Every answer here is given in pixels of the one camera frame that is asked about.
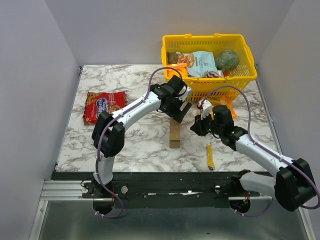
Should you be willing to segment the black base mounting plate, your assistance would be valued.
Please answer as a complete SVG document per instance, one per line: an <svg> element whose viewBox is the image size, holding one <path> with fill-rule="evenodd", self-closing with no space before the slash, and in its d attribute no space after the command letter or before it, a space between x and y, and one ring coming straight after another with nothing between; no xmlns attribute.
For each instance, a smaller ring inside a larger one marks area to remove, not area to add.
<svg viewBox="0 0 320 240"><path fill-rule="evenodd" d="M100 213L111 209L234 208L245 213L270 196L234 187L240 172L115 172L106 191L91 172L54 172L54 181L79 181L80 198Z"/></svg>

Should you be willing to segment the yellow utility knife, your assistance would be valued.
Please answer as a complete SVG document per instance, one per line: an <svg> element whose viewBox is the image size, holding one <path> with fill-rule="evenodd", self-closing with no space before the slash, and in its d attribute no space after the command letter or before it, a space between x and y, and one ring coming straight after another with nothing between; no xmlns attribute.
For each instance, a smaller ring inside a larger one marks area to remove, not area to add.
<svg viewBox="0 0 320 240"><path fill-rule="evenodd" d="M212 146L208 144L206 146L206 153L207 153L207 166L208 169L211 171L214 171L216 169L214 161L213 161L213 151L212 151Z"/></svg>

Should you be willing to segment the light blue cassava chips bag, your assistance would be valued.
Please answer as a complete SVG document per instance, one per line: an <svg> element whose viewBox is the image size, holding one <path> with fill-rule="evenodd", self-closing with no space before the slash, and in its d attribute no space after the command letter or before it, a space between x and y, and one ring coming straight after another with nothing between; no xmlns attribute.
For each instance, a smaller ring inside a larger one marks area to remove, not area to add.
<svg viewBox="0 0 320 240"><path fill-rule="evenodd" d="M192 53L176 52L177 63L186 63L187 73L192 78L204 78L208 73L218 73L212 52L195 51Z"/></svg>

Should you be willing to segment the aluminium frame rail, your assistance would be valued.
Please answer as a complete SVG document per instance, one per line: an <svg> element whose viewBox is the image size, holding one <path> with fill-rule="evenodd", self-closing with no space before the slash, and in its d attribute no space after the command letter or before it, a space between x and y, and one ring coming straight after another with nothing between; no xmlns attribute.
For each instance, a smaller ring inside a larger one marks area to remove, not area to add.
<svg viewBox="0 0 320 240"><path fill-rule="evenodd" d="M256 192L229 195L228 173L116 173L116 201L87 174L43 184L32 240L314 240L304 209Z"/></svg>

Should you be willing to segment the orange mango candy bag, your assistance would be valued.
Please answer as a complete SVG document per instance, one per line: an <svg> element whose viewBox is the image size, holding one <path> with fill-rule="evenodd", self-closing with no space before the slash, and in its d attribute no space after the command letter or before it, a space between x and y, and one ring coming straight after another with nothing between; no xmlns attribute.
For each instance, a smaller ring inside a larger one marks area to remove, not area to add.
<svg viewBox="0 0 320 240"><path fill-rule="evenodd" d="M232 105L232 101L224 96L221 96L216 102L215 105L224 105L227 106L227 108L230 110L232 118L235 119L237 117L234 109L233 109L233 105Z"/></svg>

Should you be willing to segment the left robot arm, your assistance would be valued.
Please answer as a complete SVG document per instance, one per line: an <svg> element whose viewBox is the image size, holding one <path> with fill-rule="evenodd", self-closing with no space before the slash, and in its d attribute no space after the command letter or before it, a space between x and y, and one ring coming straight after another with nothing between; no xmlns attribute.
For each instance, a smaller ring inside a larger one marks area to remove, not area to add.
<svg viewBox="0 0 320 240"><path fill-rule="evenodd" d="M95 172L93 174L93 191L101 198L111 191L109 184L113 180L115 156L125 145L126 131L142 117L158 111L181 123L191 108L187 103L182 105L192 94L192 89L178 76L173 76L163 84L149 84L147 92L140 98L112 113L103 111L98 116L91 138L97 150Z"/></svg>

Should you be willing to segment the brown cardboard express box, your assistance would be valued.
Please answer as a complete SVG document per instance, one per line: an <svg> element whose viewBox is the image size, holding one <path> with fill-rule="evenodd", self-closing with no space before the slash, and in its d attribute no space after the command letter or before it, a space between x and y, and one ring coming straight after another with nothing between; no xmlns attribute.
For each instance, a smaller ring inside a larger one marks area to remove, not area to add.
<svg viewBox="0 0 320 240"><path fill-rule="evenodd" d="M169 147L179 149L181 145L181 124L176 120L170 120L169 126Z"/></svg>

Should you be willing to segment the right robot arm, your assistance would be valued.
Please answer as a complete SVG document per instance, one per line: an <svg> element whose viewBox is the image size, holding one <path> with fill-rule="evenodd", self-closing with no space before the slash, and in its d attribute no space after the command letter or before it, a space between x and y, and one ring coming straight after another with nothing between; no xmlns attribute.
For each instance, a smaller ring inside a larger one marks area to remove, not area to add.
<svg viewBox="0 0 320 240"><path fill-rule="evenodd" d="M285 210L293 212L306 207L306 202L319 197L307 161L292 159L272 150L250 136L242 127L236 126L231 111L225 105L212 106L208 101L197 106L200 113L195 117L190 130L198 136L207 134L262 166L270 174L260 175L243 170L230 183L230 191L241 196L245 192L257 192L276 200Z"/></svg>

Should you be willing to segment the orange Scrub Daddy sponge box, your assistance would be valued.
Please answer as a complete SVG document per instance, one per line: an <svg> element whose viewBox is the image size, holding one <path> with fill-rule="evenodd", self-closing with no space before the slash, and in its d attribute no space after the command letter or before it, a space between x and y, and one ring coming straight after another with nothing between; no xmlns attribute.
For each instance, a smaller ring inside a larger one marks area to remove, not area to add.
<svg viewBox="0 0 320 240"><path fill-rule="evenodd" d="M169 64L167 67L170 68L166 69L166 73L169 79L173 76L182 76L183 78L188 77L187 64L185 62Z"/></svg>

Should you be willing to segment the yellow plastic shopping basket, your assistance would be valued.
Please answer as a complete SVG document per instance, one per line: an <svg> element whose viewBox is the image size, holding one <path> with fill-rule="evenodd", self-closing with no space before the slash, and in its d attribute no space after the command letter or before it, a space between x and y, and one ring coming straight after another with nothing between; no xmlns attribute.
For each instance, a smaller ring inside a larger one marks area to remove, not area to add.
<svg viewBox="0 0 320 240"><path fill-rule="evenodd" d="M161 62L165 67L169 64L167 55L169 52L193 53L206 51L212 52L214 57L218 57L223 50L233 50L237 54L239 64L236 69L221 78L185 77L184 82L192 89L191 96L186 99L187 102L198 102L217 87L222 88L216 90L208 98L209 101L220 97L225 97L230 101L235 100L239 92L225 86L231 85L244 90L250 82L255 81L258 74L254 57L241 34L192 35L188 33L162 37Z"/></svg>

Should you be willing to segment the green netted melon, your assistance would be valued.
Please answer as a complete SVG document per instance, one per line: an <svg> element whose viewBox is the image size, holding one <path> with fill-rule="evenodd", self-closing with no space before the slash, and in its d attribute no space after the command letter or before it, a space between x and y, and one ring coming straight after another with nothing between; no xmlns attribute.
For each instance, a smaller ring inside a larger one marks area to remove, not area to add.
<svg viewBox="0 0 320 240"><path fill-rule="evenodd" d="M223 50L216 59L217 68L223 72L231 72L235 70L239 63L239 56L231 49Z"/></svg>

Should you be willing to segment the red snack bag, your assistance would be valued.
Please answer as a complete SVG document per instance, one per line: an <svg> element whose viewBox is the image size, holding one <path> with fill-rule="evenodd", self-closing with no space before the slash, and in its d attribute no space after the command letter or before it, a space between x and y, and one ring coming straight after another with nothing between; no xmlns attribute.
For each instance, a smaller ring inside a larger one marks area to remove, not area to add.
<svg viewBox="0 0 320 240"><path fill-rule="evenodd" d="M109 114L126 106L126 93L118 92L88 92L83 113L85 126L95 125L99 115L107 111Z"/></svg>

